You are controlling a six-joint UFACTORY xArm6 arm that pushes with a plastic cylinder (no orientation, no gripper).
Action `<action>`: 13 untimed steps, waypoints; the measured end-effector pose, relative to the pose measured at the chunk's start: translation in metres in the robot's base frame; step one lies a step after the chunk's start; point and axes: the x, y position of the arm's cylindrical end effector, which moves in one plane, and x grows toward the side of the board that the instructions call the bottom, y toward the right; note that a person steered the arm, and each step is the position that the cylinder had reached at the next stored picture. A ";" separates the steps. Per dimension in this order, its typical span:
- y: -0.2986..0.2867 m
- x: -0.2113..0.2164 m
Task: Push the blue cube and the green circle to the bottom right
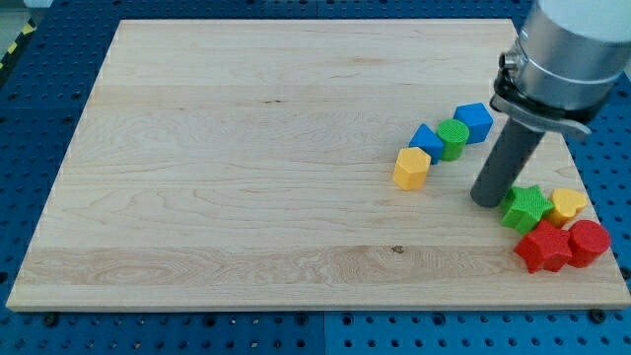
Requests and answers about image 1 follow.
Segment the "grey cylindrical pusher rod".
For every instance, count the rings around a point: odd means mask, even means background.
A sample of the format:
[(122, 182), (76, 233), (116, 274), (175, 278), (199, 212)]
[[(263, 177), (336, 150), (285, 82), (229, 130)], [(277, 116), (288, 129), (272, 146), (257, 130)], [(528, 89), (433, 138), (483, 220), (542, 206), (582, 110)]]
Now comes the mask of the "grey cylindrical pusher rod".
[(471, 188), (472, 200), (482, 207), (498, 206), (543, 136), (509, 118)]

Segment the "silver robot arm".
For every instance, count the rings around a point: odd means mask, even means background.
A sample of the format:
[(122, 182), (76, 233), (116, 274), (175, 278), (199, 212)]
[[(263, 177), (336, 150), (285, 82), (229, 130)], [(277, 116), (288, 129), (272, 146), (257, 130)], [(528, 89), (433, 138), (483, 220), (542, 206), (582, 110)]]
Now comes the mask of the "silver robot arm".
[(490, 106), (508, 120), (470, 191), (495, 207), (548, 131), (586, 139), (630, 60), (628, 0), (536, 0), (499, 57)]

